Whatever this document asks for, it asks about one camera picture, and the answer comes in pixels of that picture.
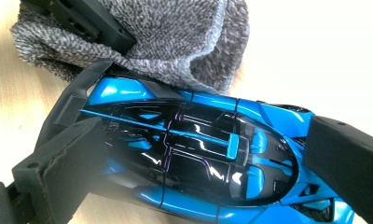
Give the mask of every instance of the model car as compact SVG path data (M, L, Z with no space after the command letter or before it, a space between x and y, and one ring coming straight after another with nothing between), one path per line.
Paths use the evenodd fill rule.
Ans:
M352 223L302 164L306 108L183 90L113 64L79 112L104 123L98 192L203 222Z

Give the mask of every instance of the blue toy car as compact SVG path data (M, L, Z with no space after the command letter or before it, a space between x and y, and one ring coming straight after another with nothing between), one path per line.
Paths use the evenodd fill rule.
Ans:
M352 223L302 164L308 109L177 89L113 64L77 120L103 119L101 193L213 223Z

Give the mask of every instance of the gray cloth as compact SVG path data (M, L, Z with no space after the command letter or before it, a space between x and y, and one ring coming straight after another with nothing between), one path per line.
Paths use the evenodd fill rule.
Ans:
M194 91L226 94L249 35L243 0L99 0L136 39L126 54L73 35L21 4L11 29L20 57L71 81L99 58Z

